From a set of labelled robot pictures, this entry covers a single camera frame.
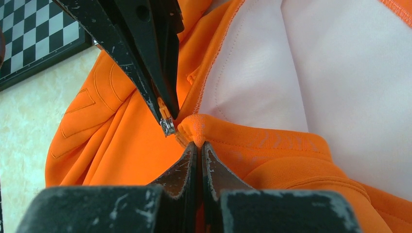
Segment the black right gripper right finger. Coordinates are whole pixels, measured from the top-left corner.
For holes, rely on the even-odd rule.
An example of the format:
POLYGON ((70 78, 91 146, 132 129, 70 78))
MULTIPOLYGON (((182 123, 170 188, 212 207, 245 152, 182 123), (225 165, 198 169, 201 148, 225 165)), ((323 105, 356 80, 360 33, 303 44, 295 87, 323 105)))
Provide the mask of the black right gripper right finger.
POLYGON ((257 190, 202 146, 207 233, 359 233, 350 204, 338 193, 257 190))

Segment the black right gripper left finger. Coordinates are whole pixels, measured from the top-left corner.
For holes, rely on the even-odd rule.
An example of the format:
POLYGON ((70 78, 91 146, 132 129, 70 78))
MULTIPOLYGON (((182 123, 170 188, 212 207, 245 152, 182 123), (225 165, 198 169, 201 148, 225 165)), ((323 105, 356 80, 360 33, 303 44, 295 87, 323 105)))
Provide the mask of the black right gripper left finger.
POLYGON ((197 147, 144 186, 60 186, 41 191, 19 233, 192 233, 197 147))

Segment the orange fleece jacket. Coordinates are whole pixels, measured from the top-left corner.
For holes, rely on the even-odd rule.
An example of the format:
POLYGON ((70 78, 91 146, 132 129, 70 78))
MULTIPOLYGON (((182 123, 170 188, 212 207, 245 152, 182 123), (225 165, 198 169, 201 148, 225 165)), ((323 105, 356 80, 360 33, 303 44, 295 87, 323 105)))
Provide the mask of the orange fleece jacket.
POLYGON ((181 0, 176 134, 102 49, 46 187, 145 185, 209 142, 255 189, 330 190, 366 233, 412 230, 409 0, 181 0))

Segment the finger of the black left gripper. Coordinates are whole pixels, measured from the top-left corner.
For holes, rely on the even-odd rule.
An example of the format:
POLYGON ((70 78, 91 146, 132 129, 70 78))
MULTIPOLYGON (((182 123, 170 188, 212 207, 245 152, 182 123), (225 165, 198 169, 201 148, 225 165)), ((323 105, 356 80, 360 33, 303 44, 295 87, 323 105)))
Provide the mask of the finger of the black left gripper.
POLYGON ((59 0, 58 4, 116 62, 160 122, 160 92, 156 84, 163 74, 155 24, 163 13, 161 1, 59 0))
POLYGON ((176 119, 178 34, 182 12, 176 0, 100 0, 110 30, 97 38, 132 80, 157 120, 161 99, 176 119))

